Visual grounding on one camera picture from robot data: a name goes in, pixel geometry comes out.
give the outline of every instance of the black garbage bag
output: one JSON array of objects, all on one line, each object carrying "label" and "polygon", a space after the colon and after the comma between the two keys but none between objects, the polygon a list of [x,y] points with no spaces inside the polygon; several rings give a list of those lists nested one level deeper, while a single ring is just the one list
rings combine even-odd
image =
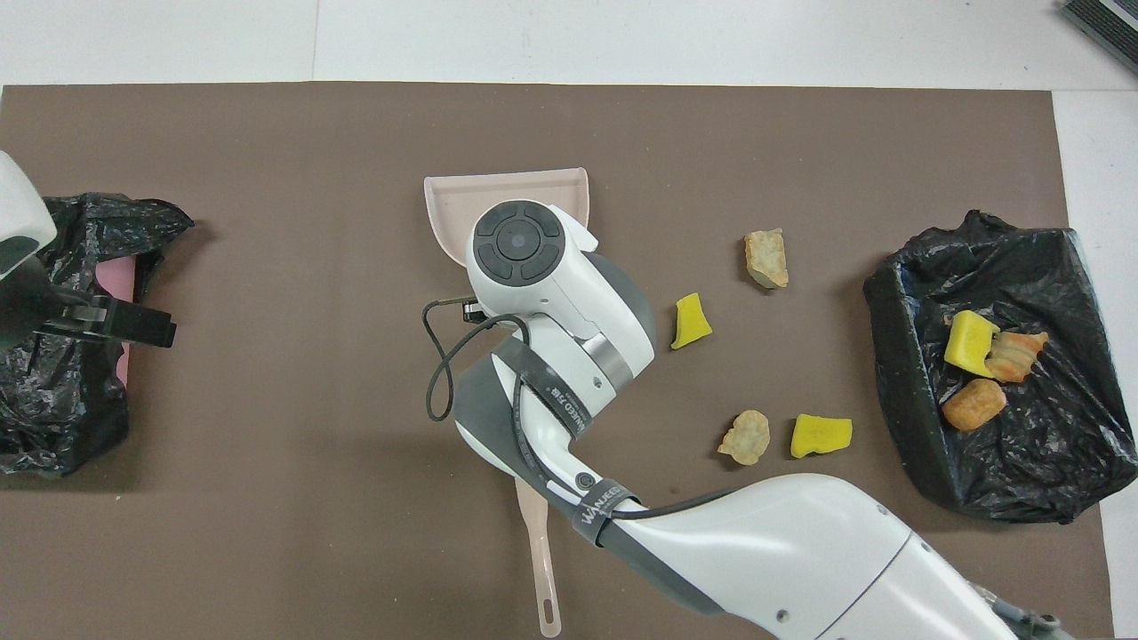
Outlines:
[{"label": "black garbage bag", "polygon": [[[864,287],[877,394],[909,478],[953,510],[1070,523],[1138,475],[1095,293],[1070,229],[1016,229],[968,212],[889,256]],[[940,407],[974,376],[945,362],[949,320],[972,310],[1050,340],[1007,407],[962,433]]]},{"label": "black garbage bag", "polygon": [[[52,284],[107,295],[99,262],[135,259],[134,300],[146,293],[162,247],[193,221],[162,200],[84,194],[43,198],[56,239],[36,254]],[[117,342],[28,336],[0,352],[0,470],[66,475],[126,437],[127,410],[115,364]]]}]

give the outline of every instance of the pink dustpan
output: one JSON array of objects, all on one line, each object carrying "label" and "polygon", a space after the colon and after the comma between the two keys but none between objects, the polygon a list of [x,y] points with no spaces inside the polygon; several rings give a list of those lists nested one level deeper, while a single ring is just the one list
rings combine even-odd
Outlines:
[{"label": "pink dustpan", "polygon": [[427,178],[423,195],[435,239],[451,260],[463,266],[467,240],[478,218],[504,200],[555,205],[588,225],[588,174],[580,167]]}]

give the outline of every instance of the gray strap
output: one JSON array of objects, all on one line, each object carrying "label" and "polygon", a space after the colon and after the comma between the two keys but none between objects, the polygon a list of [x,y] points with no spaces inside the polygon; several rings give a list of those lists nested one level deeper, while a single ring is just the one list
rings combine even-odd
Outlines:
[{"label": "gray strap", "polygon": [[601,527],[612,519],[612,510],[625,498],[636,499],[633,492],[612,478],[602,478],[588,490],[572,515],[572,528],[595,547],[601,536]]},{"label": "gray strap", "polygon": [[494,355],[521,377],[542,403],[564,425],[574,440],[593,426],[593,415],[585,408],[580,397],[545,360],[542,360],[541,355],[537,355],[537,352],[525,343],[517,338],[506,338],[494,347]]}]

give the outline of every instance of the robotic arm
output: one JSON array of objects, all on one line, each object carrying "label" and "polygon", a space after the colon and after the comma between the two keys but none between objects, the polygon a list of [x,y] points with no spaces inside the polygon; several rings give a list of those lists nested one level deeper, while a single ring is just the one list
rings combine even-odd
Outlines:
[{"label": "robotic arm", "polygon": [[536,202],[501,203],[478,221],[467,247],[478,302],[525,325],[459,380],[455,422],[479,456],[675,600],[784,640],[1070,638],[971,585],[844,481],[789,475],[648,509],[578,460],[569,445],[657,346],[644,296],[596,246]]},{"label": "robotic arm", "polygon": [[56,237],[43,200],[0,151],[0,350],[33,333],[168,347],[168,313],[105,295],[51,285],[35,253]]}]

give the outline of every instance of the fried snack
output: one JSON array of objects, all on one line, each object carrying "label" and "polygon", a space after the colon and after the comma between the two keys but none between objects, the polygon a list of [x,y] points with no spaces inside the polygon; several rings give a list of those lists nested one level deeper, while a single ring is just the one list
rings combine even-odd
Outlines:
[{"label": "fried snack", "polygon": [[767,417],[748,409],[735,418],[716,451],[726,453],[740,465],[753,465],[770,444],[770,422]]},{"label": "fried snack", "polygon": [[1006,405],[1007,397],[998,383],[976,378],[948,399],[940,410],[948,424],[970,433],[995,418]]},{"label": "fried snack", "polygon": [[778,289],[790,281],[786,274],[786,246],[782,229],[754,231],[743,238],[747,272],[768,289]]},{"label": "fried snack", "polygon": [[1047,331],[1013,334],[1000,331],[992,340],[992,352],[984,366],[1001,383],[1022,383],[1047,344]]}]

